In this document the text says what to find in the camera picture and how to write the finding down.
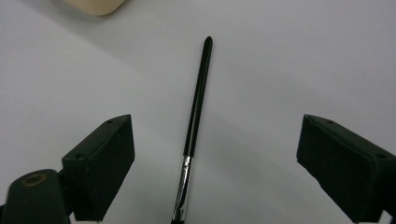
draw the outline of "pen barrel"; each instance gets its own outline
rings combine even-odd
[[[182,223],[186,217],[187,196],[189,191],[189,181],[191,173],[192,157],[185,156],[181,168],[180,181],[178,184],[177,198],[172,223]]]
[[[195,143],[198,135],[199,121],[201,118],[202,104],[204,102],[205,85],[207,71],[209,70],[210,55],[212,52],[213,41],[208,37],[204,43],[201,64],[199,68],[197,84],[195,87],[194,100],[190,115],[189,129],[186,137],[186,145],[184,146],[183,156],[194,156]]]

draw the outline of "beige object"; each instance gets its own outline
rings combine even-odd
[[[106,15],[116,10],[125,0],[64,0],[88,14],[95,16]]]

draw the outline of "white table surface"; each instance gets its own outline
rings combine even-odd
[[[296,162],[303,114],[396,154],[395,11],[393,0],[127,0],[94,17],[4,0],[0,201],[16,178],[61,170],[97,126],[131,114],[136,158],[104,223],[170,223],[211,35],[186,223],[351,223]]]

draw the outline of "pen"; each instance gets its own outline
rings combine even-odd
[[[201,117],[202,104],[204,102],[205,84],[207,71],[209,69],[210,54],[212,52],[213,40],[208,36],[204,43],[201,64],[198,72],[197,84],[195,87],[194,100],[190,115],[189,129],[186,137],[186,145],[183,153],[183,166],[181,168],[180,181],[178,184],[177,198],[172,224],[184,223],[187,208],[187,196],[191,173],[191,163],[194,157],[195,143],[198,135],[199,120]]]

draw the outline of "pen tip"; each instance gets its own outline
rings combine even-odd
[[[205,42],[213,42],[212,36],[208,36],[206,38]]]

